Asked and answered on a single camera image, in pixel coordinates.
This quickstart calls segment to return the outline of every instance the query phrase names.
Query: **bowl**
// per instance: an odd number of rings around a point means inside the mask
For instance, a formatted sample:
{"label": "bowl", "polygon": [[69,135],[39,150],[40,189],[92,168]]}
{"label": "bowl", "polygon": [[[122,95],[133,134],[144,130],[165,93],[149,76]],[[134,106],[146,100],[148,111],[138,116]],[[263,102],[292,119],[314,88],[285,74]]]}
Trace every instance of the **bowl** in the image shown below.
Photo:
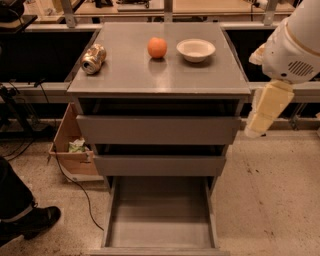
{"label": "bowl", "polygon": [[205,40],[187,39],[178,43],[177,50],[187,61],[197,63],[212,55],[216,48],[212,43]]}

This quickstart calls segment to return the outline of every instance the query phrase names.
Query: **person's leg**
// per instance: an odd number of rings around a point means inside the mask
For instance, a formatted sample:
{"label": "person's leg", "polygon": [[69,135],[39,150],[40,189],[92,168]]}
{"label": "person's leg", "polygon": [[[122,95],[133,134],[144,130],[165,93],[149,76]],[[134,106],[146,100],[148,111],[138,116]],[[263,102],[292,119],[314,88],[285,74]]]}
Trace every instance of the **person's leg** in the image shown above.
{"label": "person's leg", "polygon": [[29,188],[0,156],[0,219],[11,219],[33,203]]}
{"label": "person's leg", "polygon": [[31,191],[0,157],[0,247],[20,235],[32,239],[59,218],[57,207],[35,208]]}

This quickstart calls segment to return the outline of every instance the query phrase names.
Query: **concrete floor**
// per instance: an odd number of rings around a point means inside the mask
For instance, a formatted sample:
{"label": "concrete floor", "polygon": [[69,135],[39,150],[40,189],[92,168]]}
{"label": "concrete floor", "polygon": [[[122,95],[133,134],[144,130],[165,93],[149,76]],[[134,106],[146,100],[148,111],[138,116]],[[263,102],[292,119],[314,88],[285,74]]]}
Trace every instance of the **concrete floor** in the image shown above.
{"label": "concrete floor", "polygon": [[[1,143],[0,153],[19,142]],[[85,194],[47,164],[49,142],[35,142],[11,162],[39,207],[56,205],[59,222],[47,233],[19,237],[1,256],[88,255],[102,231],[90,219]],[[238,133],[212,196],[221,250],[233,256],[320,255],[320,138],[316,131],[269,131],[266,137]],[[82,182],[92,214],[103,225],[108,194],[102,181]]]}

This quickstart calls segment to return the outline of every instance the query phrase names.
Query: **black boot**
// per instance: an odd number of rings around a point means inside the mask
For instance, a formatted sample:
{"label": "black boot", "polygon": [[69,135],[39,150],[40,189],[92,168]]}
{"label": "black boot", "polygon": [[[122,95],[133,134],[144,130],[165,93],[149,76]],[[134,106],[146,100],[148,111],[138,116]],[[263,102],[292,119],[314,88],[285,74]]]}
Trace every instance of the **black boot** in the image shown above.
{"label": "black boot", "polygon": [[36,237],[40,232],[52,227],[60,218],[59,208],[33,208],[31,212],[15,222],[0,223],[0,247],[12,239],[23,235],[29,240]]}

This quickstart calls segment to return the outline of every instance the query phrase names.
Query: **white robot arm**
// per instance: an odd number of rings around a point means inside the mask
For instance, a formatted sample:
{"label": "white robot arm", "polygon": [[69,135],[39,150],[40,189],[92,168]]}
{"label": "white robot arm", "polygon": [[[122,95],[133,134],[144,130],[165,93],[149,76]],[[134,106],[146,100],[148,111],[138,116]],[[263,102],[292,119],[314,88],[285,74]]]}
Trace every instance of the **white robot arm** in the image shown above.
{"label": "white robot arm", "polygon": [[254,96],[245,128],[248,137],[259,137],[270,128],[293,99],[292,84],[320,72],[319,10],[319,0],[304,0],[250,57],[272,80]]}

